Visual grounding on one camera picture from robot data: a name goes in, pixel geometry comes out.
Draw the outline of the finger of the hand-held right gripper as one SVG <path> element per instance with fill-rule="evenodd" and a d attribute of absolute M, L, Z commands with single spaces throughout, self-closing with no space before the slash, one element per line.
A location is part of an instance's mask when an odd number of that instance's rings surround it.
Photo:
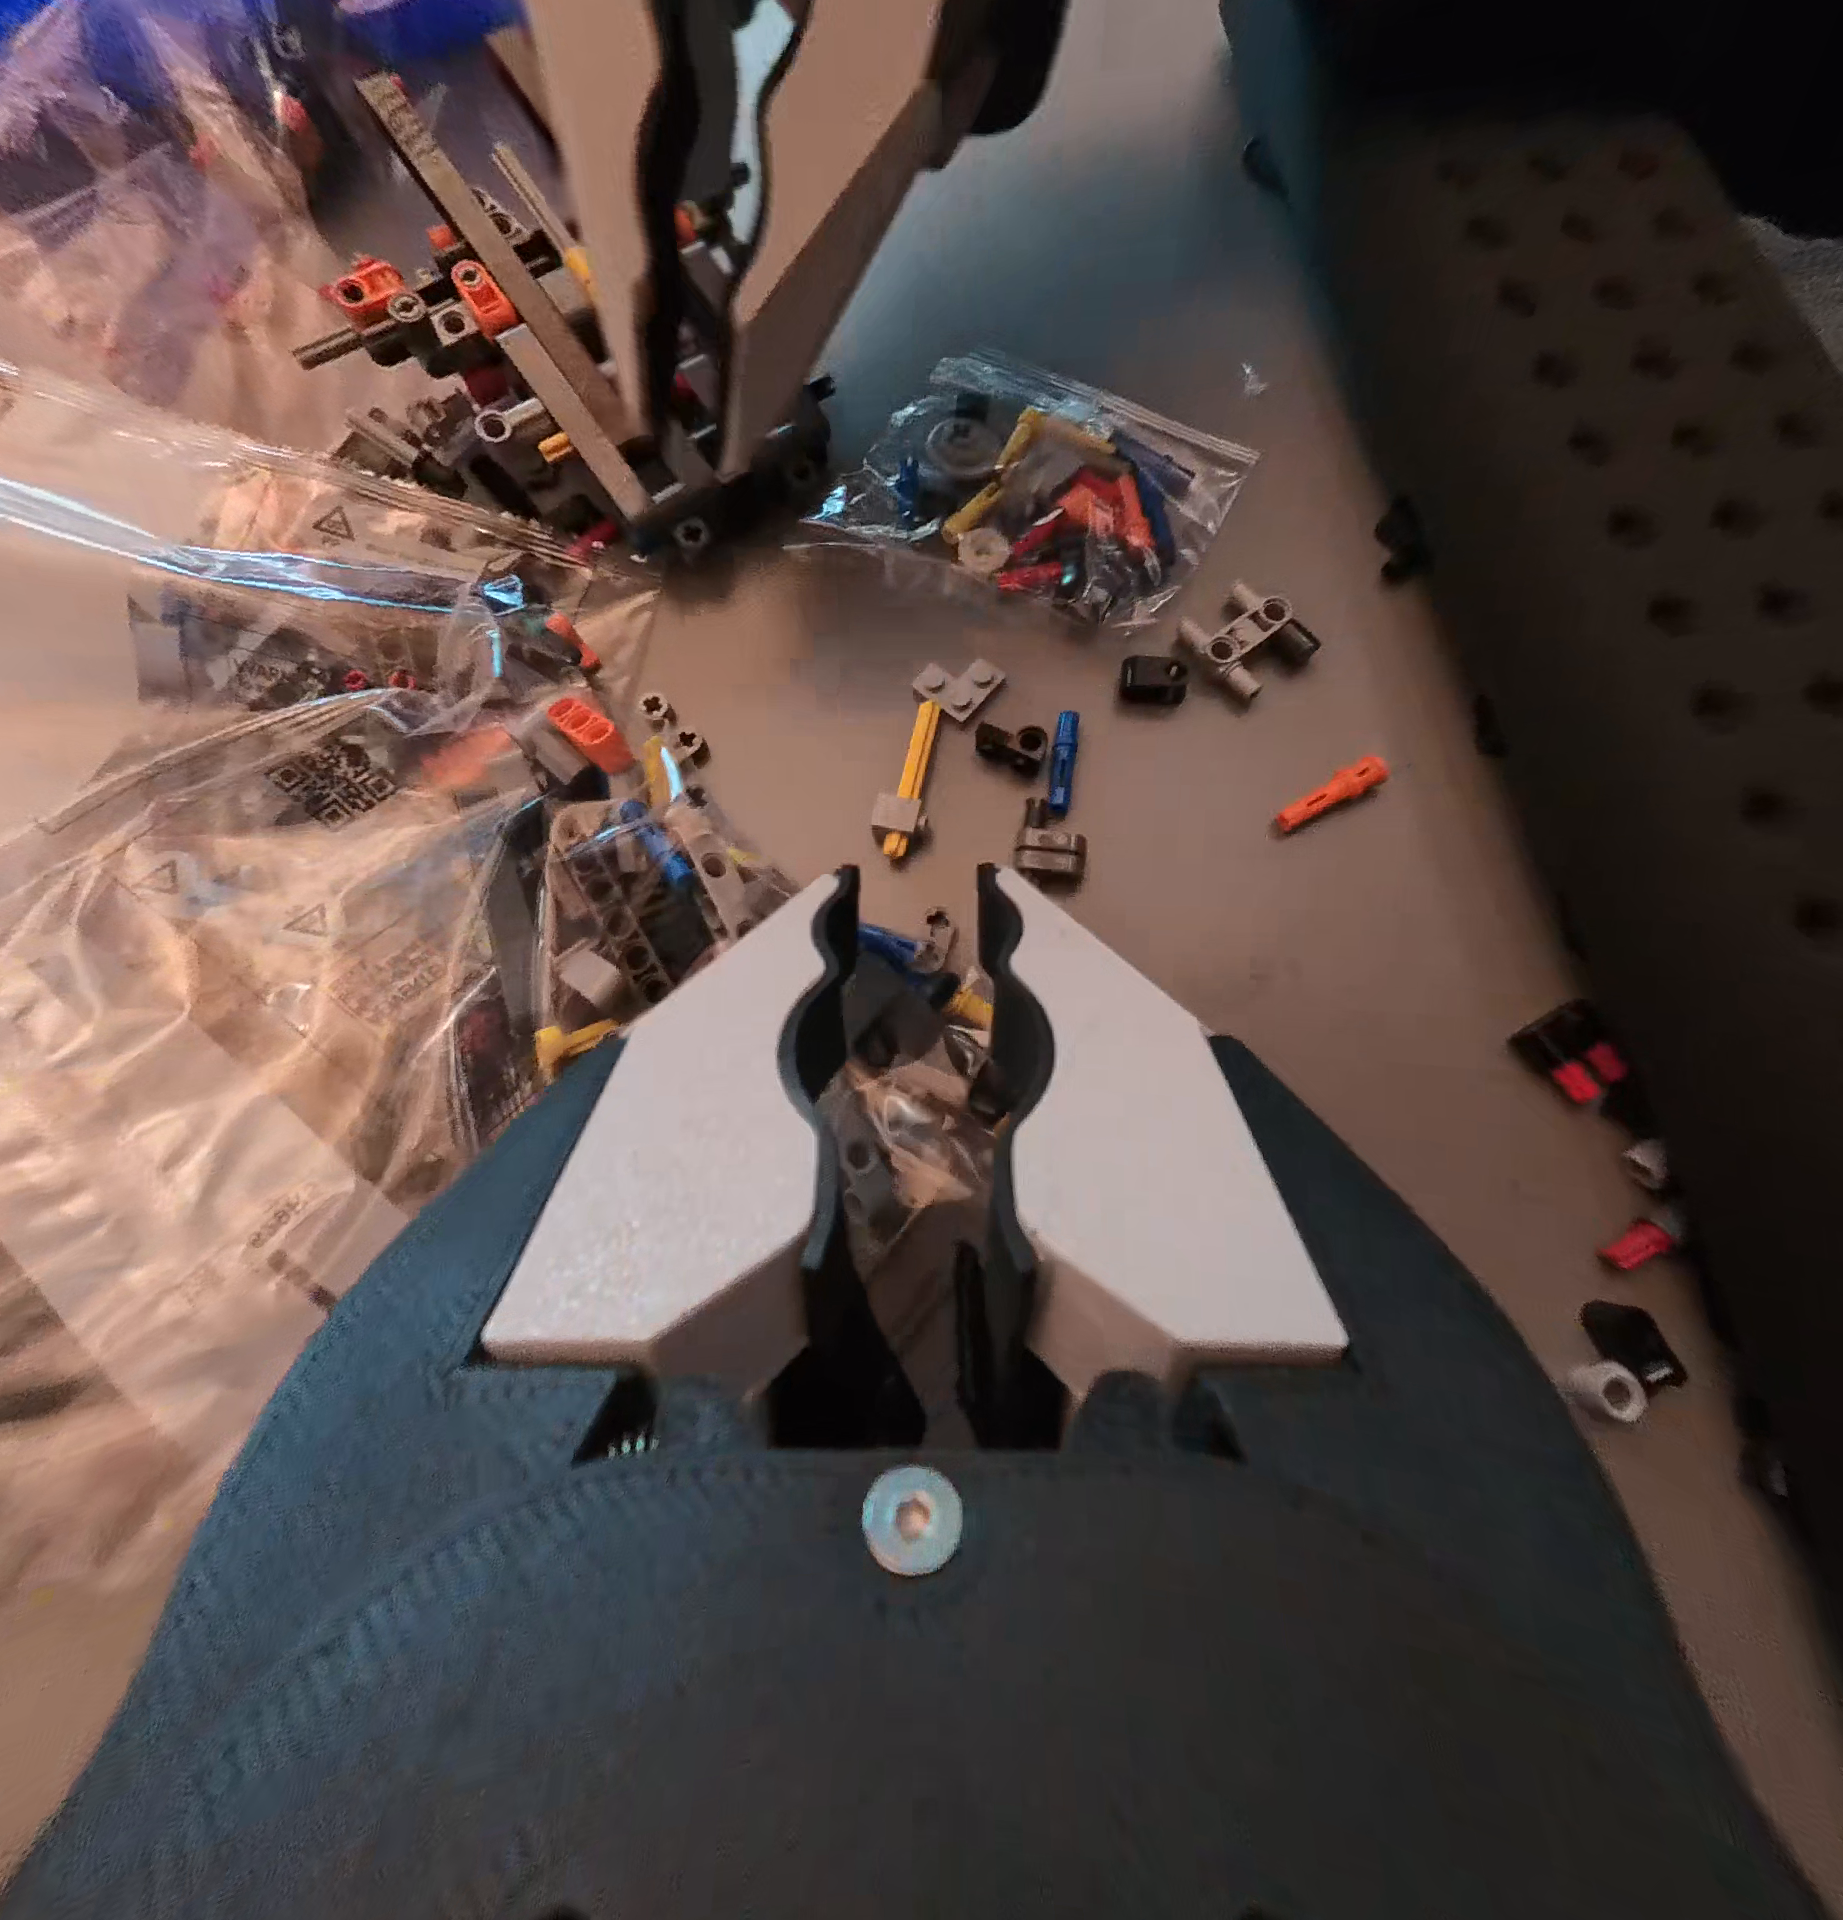
<path fill-rule="evenodd" d="M 758 101 L 760 215 L 726 311 L 724 479 L 752 467 L 940 132 L 940 3 L 804 5 Z"/>
<path fill-rule="evenodd" d="M 678 213 L 702 98 L 682 3 L 533 3 L 551 128 L 629 434 L 661 454 L 702 302 Z"/>

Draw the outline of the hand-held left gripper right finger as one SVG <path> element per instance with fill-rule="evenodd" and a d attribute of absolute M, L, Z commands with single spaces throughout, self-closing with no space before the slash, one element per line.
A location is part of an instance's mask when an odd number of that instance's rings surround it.
<path fill-rule="evenodd" d="M 1350 1334 L 1218 1036 L 1012 868 L 978 875 L 1008 1093 L 988 1260 L 1004 1349 L 1072 1409 L 1110 1378 L 1336 1368 Z"/>

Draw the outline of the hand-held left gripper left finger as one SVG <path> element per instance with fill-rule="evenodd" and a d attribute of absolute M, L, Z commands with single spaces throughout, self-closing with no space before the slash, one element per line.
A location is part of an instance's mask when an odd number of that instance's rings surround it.
<path fill-rule="evenodd" d="M 609 1047 L 483 1342 L 748 1394 L 852 1367 L 862 1285 L 820 1101 L 846 1056 L 858 868 L 818 876 Z"/>

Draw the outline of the small grey lego assembly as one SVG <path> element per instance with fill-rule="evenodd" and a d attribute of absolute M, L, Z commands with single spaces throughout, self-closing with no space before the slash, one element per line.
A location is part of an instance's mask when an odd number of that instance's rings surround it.
<path fill-rule="evenodd" d="M 918 705 L 900 781 L 892 792 L 878 796 L 870 817 L 870 832 L 892 865 L 906 862 L 930 831 L 928 781 L 940 721 L 942 707 L 936 700 Z"/>

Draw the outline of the dark grey lego chassis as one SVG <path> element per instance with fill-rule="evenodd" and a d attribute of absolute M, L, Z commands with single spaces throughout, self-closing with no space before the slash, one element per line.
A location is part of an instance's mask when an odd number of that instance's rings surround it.
<path fill-rule="evenodd" d="M 774 502 L 812 497 L 830 465 L 830 378 L 804 384 L 746 469 L 720 469 L 716 342 L 746 253 L 734 222 L 750 182 L 746 162 L 722 162 L 710 175 L 714 192 L 677 208 L 692 291 L 661 433 L 635 437 L 575 229 L 509 145 L 495 149 L 509 199 L 473 182 L 433 132 L 409 154 L 415 106 L 383 113 L 391 85 L 403 78 L 369 73 L 359 95 L 395 161 L 445 215 L 427 234 L 429 264 L 409 275 L 379 254 L 357 254 L 321 289 L 341 326 L 297 346 L 295 361 L 305 372 L 357 359 L 383 372 L 417 369 L 437 395 L 405 417 L 351 413 L 345 460 L 543 522 L 577 544 L 627 541 L 643 557 L 694 558 Z"/>

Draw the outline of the heap of loose lego parts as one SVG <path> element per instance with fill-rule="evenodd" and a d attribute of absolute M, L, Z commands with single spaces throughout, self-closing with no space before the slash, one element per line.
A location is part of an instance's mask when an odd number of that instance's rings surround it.
<path fill-rule="evenodd" d="M 788 876 L 742 844 L 667 751 L 653 749 L 649 769 L 643 794 L 565 804 L 551 818 L 535 1014 L 549 1085 L 790 900 Z M 920 1212 L 976 1201 L 1000 1120 L 986 975 L 960 931 L 950 967 L 922 972 L 926 917 L 860 924 L 842 991 L 844 1061 L 820 1096 L 846 1210 L 878 1243 Z"/>

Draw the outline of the black lego piece, red pins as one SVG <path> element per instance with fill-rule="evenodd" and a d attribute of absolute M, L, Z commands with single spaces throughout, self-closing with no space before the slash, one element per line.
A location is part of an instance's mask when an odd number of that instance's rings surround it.
<path fill-rule="evenodd" d="M 1600 1008 L 1580 997 L 1524 1022 L 1510 1035 L 1508 1049 L 1574 1109 L 1604 1109 L 1632 1078 L 1630 1061 Z"/>

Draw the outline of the orange lego pin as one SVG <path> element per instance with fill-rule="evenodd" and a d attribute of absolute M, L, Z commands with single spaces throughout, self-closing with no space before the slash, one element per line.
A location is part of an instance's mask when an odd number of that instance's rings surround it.
<path fill-rule="evenodd" d="M 1378 755 L 1368 755 L 1338 769 L 1324 782 L 1310 788 L 1272 817 L 1274 831 L 1288 839 L 1318 824 L 1340 809 L 1372 799 L 1390 782 L 1390 766 Z"/>

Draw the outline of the pile of clear lego bags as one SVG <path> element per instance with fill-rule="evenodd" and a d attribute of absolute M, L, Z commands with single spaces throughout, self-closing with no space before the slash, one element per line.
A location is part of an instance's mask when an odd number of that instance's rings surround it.
<path fill-rule="evenodd" d="M 437 384 L 295 361 L 341 326 L 303 149 L 355 156 L 315 14 L 41 5 L 0 47 L 0 1669 L 133 1606 L 535 1103 L 551 818 L 678 726 L 629 694 L 682 555 L 341 457 Z"/>

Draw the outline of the grey double-hole lego connector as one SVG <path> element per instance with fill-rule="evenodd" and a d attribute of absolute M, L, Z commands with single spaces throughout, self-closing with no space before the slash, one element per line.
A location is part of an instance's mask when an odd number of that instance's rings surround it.
<path fill-rule="evenodd" d="M 1318 635 L 1280 592 L 1260 592 L 1236 581 L 1222 615 L 1216 629 L 1184 616 L 1176 625 L 1174 646 L 1188 669 L 1236 711 L 1250 709 L 1262 694 L 1266 662 L 1282 675 L 1298 675 L 1320 652 Z"/>

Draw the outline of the small zip bag of pins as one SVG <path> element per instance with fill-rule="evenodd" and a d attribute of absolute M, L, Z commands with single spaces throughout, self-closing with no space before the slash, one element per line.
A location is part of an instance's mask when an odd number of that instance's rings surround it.
<path fill-rule="evenodd" d="M 940 359 L 802 527 L 814 544 L 1132 633 L 1178 601 L 1260 454 L 994 349 Z"/>

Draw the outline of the black connector with white pin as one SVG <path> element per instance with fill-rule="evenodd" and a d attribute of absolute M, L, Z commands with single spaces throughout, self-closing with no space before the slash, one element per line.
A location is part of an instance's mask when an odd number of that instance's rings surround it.
<path fill-rule="evenodd" d="M 1582 1415 L 1606 1427 L 1636 1429 L 1654 1398 L 1688 1385 L 1686 1365 L 1646 1309 L 1590 1301 L 1580 1309 L 1578 1325 L 1594 1358 L 1574 1367 L 1560 1390 Z"/>

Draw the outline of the black perforated pad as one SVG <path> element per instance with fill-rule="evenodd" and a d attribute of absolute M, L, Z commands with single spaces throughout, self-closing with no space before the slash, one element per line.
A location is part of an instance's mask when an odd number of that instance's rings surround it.
<path fill-rule="evenodd" d="M 1764 1454 L 1843 1563 L 1843 378 L 1742 5 L 1224 5 L 1404 555 L 1506 729 Z"/>

